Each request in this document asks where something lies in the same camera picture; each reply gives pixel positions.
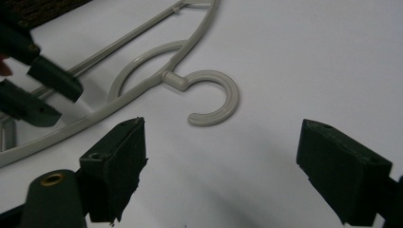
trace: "white surface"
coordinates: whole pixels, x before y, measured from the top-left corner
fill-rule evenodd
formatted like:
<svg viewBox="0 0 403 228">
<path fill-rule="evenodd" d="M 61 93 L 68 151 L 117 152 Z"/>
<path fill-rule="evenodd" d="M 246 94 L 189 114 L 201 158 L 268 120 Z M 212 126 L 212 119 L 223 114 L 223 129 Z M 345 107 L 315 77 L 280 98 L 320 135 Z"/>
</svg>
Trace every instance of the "white surface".
<svg viewBox="0 0 403 228">
<path fill-rule="evenodd" d="M 93 1 L 33 36 L 43 54 L 70 68 L 174 2 Z M 64 112 L 62 120 L 52 129 L 19 123 L 19 143 L 104 105 L 127 63 L 189 37 L 203 16 L 184 10 L 92 69 L 77 104 L 49 99 Z M 296 165 L 300 126 L 303 119 L 330 124 L 392 161 L 395 180 L 403 174 L 402 21 L 397 0 L 222 0 L 213 26 L 177 73 L 214 69 L 232 77 L 241 103 L 230 120 L 206 128 L 186 121 L 222 105 L 218 85 L 184 93 L 160 85 L 79 135 L 1 168 L 0 211 L 23 203 L 36 177 L 78 169 L 79 157 L 115 124 L 143 116 L 149 163 L 117 227 L 343 227 Z M 167 58 L 141 67 L 125 88 Z M 26 67 L 8 63 L 16 84 L 37 87 L 22 76 Z"/>
</svg>

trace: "screw hole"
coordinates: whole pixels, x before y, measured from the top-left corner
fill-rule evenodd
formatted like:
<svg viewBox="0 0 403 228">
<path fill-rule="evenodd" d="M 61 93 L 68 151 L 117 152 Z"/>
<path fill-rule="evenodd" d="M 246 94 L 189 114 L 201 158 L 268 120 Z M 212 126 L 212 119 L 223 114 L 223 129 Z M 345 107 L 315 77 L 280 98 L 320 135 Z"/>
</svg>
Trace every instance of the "screw hole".
<svg viewBox="0 0 403 228">
<path fill-rule="evenodd" d="M 65 178 L 65 176 L 60 173 L 51 174 L 41 180 L 41 185 L 45 186 L 45 187 L 49 187 L 49 186 L 60 183 L 64 178 Z"/>
<path fill-rule="evenodd" d="M 101 156 L 100 156 L 98 153 L 90 154 L 89 157 L 90 157 L 91 159 L 100 159 L 100 158 L 101 158 Z"/>
<path fill-rule="evenodd" d="M 38 50 L 39 50 L 39 47 L 37 47 L 37 46 L 34 45 L 34 44 L 30 44 L 30 45 L 28 46 L 28 50 L 30 50 L 30 51 L 38 51 Z"/>
<path fill-rule="evenodd" d="M 378 163 L 378 162 L 379 162 L 379 160 L 376 159 L 376 158 L 370 158 L 370 161 L 371 161 L 372 163 Z"/>
<path fill-rule="evenodd" d="M 28 24 L 27 21 L 21 20 L 21 21 L 18 22 L 18 25 L 19 25 L 20 27 L 25 28 L 25 27 L 27 27 L 29 24 Z"/>
</svg>

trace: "hanger hook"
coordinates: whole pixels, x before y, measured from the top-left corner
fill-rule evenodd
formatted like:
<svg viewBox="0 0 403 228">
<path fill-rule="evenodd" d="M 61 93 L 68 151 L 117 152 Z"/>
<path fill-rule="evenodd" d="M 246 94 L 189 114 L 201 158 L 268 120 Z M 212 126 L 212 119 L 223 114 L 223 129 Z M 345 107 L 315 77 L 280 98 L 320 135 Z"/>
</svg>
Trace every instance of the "hanger hook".
<svg viewBox="0 0 403 228">
<path fill-rule="evenodd" d="M 163 75 L 163 81 L 179 91 L 186 91 L 191 85 L 203 81 L 217 83 L 225 89 L 227 97 L 224 105 L 211 113 L 190 114 L 188 121 L 192 125 L 210 126 L 219 124 L 234 114 L 240 102 L 240 92 L 237 84 L 228 75 L 215 70 L 200 70 L 185 77 L 166 71 Z"/>
</svg>

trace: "dark green plastic part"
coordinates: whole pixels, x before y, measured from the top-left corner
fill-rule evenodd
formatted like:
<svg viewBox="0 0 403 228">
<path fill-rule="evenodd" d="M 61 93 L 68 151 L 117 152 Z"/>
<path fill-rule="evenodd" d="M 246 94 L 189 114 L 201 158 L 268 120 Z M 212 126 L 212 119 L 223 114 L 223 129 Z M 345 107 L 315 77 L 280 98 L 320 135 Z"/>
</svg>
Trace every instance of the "dark green plastic part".
<svg viewBox="0 0 403 228">
<path fill-rule="evenodd" d="M 28 22 L 11 13 L 0 1 L 0 53 L 30 65 L 41 49 L 33 44 Z"/>
<path fill-rule="evenodd" d="M 390 161 L 327 124 L 304 120 L 297 163 L 343 223 L 373 225 Z"/>
<path fill-rule="evenodd" d="M 93 222 L 120 220 L 146 165 L 144 119 L 115 126 L 80 158 L 80 185 Z"/>
<path fill-rule="evenodd" d="M 57 170 L 29 186 L 20 228 L 86 227 L 75 173 Z"/>
<path fill-rule="evenodd" d="M 77 101 L 83 93 L 83 87 L 75 77 L 42 56 L 33 60 L 28 75 L 73 102 Z"/>
<path fill-rule="evenodd" d="M 0 110 L 36 126 L 53 126 L 61 114 L 8 80 L 0 83 Z"/>
</svg>

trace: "brass insert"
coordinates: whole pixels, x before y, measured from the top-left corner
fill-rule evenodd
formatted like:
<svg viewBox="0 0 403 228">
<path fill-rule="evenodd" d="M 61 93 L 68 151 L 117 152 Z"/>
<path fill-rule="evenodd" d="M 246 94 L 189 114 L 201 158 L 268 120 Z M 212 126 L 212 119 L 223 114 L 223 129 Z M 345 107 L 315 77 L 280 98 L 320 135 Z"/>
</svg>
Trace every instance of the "brass insert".
<svg viewBox="0 0 403 228">
<path fill-rule="evenodd" d="M 49 176 L 47 176 L 41 180 L 41 185 L 44 187 L 50 187 L 50 186 L 60 183 L 61 181 L 63 181 L 64 178 L 65 178 L 65 175 L 63 175 L 61 173 L 50 174 Z"/>
</svg>

